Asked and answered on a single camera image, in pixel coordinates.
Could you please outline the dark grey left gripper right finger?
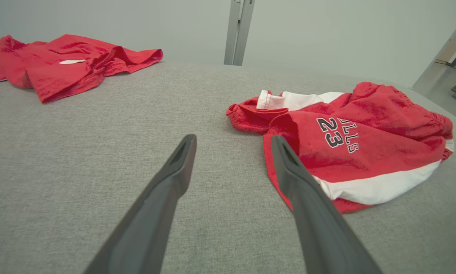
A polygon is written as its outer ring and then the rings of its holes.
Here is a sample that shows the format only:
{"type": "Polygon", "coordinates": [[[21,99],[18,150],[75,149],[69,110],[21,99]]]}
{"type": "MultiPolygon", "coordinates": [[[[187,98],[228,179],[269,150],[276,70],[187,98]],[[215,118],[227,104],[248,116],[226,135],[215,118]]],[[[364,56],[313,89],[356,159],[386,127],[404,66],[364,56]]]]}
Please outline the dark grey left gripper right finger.
{"type": "Polygon", "coordinates": [[[381,269],[286,139],[271,141],[280,190],[289,198],[308,274],[381,274],[381,269]]]}

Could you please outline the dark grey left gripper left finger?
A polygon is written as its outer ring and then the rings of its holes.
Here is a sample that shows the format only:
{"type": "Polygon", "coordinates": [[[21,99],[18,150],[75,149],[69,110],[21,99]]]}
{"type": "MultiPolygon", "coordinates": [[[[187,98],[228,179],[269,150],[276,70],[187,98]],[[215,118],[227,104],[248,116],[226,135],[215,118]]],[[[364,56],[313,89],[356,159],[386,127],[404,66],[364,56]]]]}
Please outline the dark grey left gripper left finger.
{"type": "Polygon", "coordinates": [[[197,137],[186,135],[99,249],[86,274],[159,274],[179,199],[188,190],[197,137]]]}

